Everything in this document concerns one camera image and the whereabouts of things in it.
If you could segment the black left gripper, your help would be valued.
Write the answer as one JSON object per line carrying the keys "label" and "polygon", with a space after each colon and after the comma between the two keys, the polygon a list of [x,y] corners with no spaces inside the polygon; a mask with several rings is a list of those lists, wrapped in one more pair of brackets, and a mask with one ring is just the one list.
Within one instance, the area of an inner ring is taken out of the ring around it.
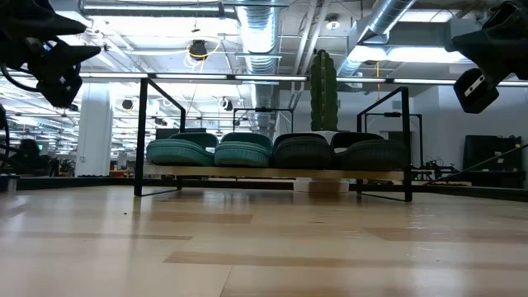
{"label": "black left gripper", "polygon": [[69,70],[79,73],[75,68],[100,54],[101,48],[48,41],[50,36],[76,35],[86,29],[81,22],[57,14],[49,1],[2,0],[1,71],[27,64],[37,78],[60,78]]}

